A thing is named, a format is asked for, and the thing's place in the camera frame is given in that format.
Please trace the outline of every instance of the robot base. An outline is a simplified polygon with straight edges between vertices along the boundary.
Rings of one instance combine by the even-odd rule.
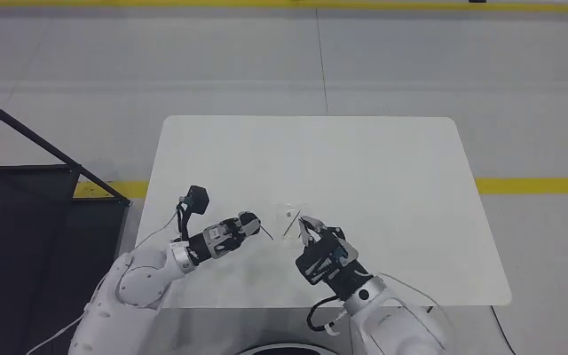
[[[332,351],[313,345],[278,343],[247,350],[239,355],[337,355]]]

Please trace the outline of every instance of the yellow floor line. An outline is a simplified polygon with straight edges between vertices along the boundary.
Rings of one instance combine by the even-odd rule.
[[[272,7],[398,11],[568,12],[560,3],[424,3],[397,0],[0,0],[0,6]]]
[[[144,199],[148,181],[111,181],[109,184],[129,199]],[[568,177],[476,178],[479,194],[565,194]],[[109,193],[92,183],[82,181],[75,189],[75,197],[108,197]]]

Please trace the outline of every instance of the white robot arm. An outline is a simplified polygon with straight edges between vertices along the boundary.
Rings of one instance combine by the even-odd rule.
[[[226,219],[187,237],[189,214],[202,214],[209,198],[205,189],[192,186],[177,206],[181,240],[165,250],[135,249],[122,254],[109,270],[70,344],[71,355],[136,355],[160,311],[172,281],[185,277],[197,265],[237,249],[260,230],[251,212]]]
[[[237,249],[247,237],[259,232],[260,220],[251,212],[241,212],[237,218],[189,238],[189,216],[202,214],[208,203],[205,189],[192,186],[177,206],[181,239],[165,250],[136,248],[114,262],[85,306],[69,354],[139,354],[171,282],[183,278],[199,263]],[[304,243],[304,252],[296,260],[298,270],[312,285],[323,281],[331,287],[335,296],[324,301],[343,302],[344,312],[351,316],[367,354],[449,355],[441,327],[422,308],[401,300],[381,278],[367,273],[357,261],[359,253],[345,240],[340,228],[327,227],[311,217],[298,221]],[[384,317],[379,308],[389,300],[398,301],[402,307]],[[336,320],[324,326],[312,324],[313,313],[323,303],[312,307],[308,326],[333,334],[331,327]]]
[[[327,300],[343,301],[367,354],[448,354],[442,328],[421,307],[405,303],[380,277],[369,274],[357,261],[359,253],[345,240],[341,228],[327,227],[311,217],[299,218],[299,224],[304,252],[296,260],[298,270],[312,285],[323,281],[331,287],[335,297]],[[385,317],[379,308],[389,300],[402,307]],[[321,304],[312,307],[308,326],[314,331],[333,333],[330,328],[334,321],[318,327],[312,324],[313,312]]]

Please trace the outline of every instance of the tabletop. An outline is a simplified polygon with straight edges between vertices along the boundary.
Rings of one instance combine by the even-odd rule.
[[[296,211],[342,227],[369,272],[442,305],[510,302],[509,284],[454,122],[441,117],[171,116],[163,124],[138,241],[163,226],[190,185],[208,190],[190,235],[250,210],[259,233],[175,281],[169,308],[310,307],[311,286],[283,237]],[[175,223],[142,248],[164,248]],[[430,302],[387,281],[404,298]]]

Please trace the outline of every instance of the black frame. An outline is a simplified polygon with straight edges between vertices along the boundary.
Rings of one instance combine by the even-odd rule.
[[[68,155],[61,152],[58,148],[56,148],[50,142],[41,138],[39,135],[37,135],[35,132],[33,132],[31,129],[29,129],[27,126],[25,126],[22,122],[16,120],[14,117],[10,116],[8,113],[6,113],[2,109],[0,109],[0,121],[6,123],[10,127],[12,127],[14,130],[16,130],[19,134],[21,134],[22,136],[26,137],[27,139],[29,139],[32,142],[39,145],[45,151],[47,151],[51,155],[55,156],[56,158],[58,158],[59,160],[61,160],[65,164],[67,164],[71,169],[78,170],[80,175],[83,175],[84,177],[86,177],[90,181],[92,181],[93,183],[97,184],[103,190],[112,194],[121,203],[126,204],[126,206],[131,205],[130,200],[128,198],[126,198],[126,196],[124,196],[121,193],[119,193],[118,191],[116,191],[109,184],[107,184],[106,182],[104,182],[103,180],[98,178],[95,174],[91,173],[86,168],[84,168],[83,165],[81,165],[78,162],[71,159],[71,157],[69,157]]]

